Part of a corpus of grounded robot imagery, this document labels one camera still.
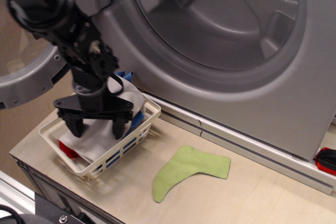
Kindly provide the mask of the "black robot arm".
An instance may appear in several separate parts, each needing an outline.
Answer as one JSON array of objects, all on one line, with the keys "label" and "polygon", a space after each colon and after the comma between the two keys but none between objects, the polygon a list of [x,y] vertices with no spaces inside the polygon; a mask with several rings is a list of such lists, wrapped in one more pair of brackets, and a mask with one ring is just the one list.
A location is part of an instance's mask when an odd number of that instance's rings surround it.
[{"label": "black robot arm", "polygon": [[109,91],[108,79],[119,80],[114,74],[118,59],[75,0],[7,0],[7,4],[15,21],[56,46],[71,69],[75,94],[54,103],[71,133],[82,136],[84,119],[111,120],[113,135],[121,138],[133,118],[133,104]]}]

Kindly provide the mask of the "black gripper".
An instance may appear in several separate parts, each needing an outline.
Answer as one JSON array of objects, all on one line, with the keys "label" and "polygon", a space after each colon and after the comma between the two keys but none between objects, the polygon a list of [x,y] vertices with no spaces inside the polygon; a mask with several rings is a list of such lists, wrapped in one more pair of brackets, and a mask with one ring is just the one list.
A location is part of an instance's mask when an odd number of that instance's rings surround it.
[{"label": "black gripper", "polygon": [[74,95],[54,101],[59,116],[68,119],[65,124],[73,136],[82,137],[86,128],[83,119],[113,120],[112,133],[116,140],[123,139],[128,133],[133,104],[118,97],[123,92],[123,83],[113,84],[117,86],[114,93],[106,83],[92,91],[73,82]]}]

